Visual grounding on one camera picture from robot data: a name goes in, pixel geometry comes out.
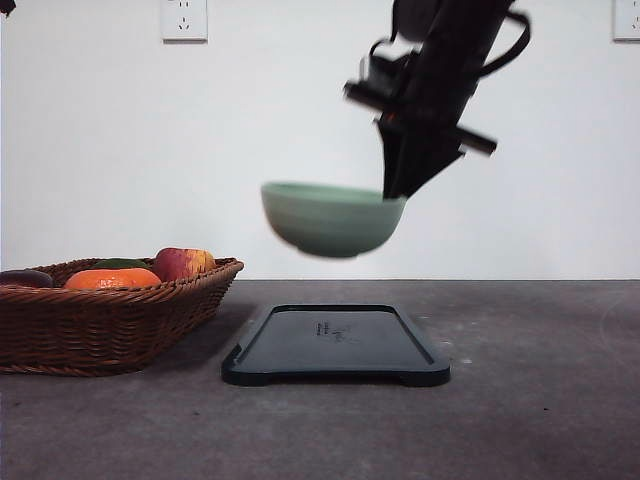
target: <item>apple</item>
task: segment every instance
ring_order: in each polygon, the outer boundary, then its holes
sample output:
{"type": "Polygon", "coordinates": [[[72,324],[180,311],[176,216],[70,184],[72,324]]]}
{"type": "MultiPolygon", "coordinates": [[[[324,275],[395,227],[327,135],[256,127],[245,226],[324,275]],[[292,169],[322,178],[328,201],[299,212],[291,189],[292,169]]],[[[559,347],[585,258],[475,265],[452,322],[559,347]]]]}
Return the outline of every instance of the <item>apple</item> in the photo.
{"type": "Polygon", "coordinates": [[[0,285],[53,288],[53,278],[38,270],[7,270],[0,273],[0,285]]]}
{"type": "Polygon", "coordinates": [[[216,267],[213,255],[195,248],[163,248],[153,263],[153,273],[163,282],[187,278],[216,267]]]}

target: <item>wicker basket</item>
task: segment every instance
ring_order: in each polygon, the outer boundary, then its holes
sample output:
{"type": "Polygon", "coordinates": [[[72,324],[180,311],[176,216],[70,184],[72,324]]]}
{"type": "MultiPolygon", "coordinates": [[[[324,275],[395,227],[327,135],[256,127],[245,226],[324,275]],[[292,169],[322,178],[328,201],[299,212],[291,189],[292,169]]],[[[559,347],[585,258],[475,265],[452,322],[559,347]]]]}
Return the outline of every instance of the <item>wicker basket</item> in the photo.
{"type": "MultiPolygon", "coordinates": [[[[99,260],[35,270],[60,287],[99,260]]],[[[0,287],[0,372],[95,377],[143,369],[215,314],[244,267],[234,258],[216,262],[207,273],[144,288],[0,287]]]]}

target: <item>wall socket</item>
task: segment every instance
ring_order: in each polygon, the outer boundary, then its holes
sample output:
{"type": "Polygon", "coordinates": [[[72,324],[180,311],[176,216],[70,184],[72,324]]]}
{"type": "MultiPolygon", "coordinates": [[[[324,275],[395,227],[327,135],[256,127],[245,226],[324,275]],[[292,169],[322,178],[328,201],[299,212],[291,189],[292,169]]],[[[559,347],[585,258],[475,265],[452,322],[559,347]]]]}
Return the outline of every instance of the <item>wall socket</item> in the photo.
{"type": "Polygon", "coordinates": [[[613,39],[640,41],[640,0],[613,0],[613,39]]]}
{"type": "Polygon", "coordinates": [[[207,0],[159,1],[163,40],[207,41],[207,0]]]}

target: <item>tangerine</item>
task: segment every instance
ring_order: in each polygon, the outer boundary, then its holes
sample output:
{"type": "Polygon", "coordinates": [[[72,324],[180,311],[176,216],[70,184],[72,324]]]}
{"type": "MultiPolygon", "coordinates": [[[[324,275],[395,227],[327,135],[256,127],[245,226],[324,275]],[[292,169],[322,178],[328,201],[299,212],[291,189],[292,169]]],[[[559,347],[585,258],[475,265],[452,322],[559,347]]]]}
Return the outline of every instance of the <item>tangerine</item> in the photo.
{"type": "Polygon", "coordinates": [[[64,288],[95,289],[115,287],[146,287],[159,285],[158,276],[146,268],[121,268],[118,270],[82,270],[67,280],[64,288]]]}

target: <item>black tray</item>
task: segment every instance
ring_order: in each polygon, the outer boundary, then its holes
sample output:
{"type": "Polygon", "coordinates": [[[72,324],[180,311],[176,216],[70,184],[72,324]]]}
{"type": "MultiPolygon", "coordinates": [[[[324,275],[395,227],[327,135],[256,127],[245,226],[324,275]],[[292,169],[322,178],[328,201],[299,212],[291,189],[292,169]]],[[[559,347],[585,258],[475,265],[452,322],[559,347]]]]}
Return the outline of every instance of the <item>black tray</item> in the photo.
{"type": "Polygon", "coordinates": [[[222,363],[222,379],[245,386],[366,379],[426,387],[449,378],[449,362],[390,305],[269,307],[222,363]]]}

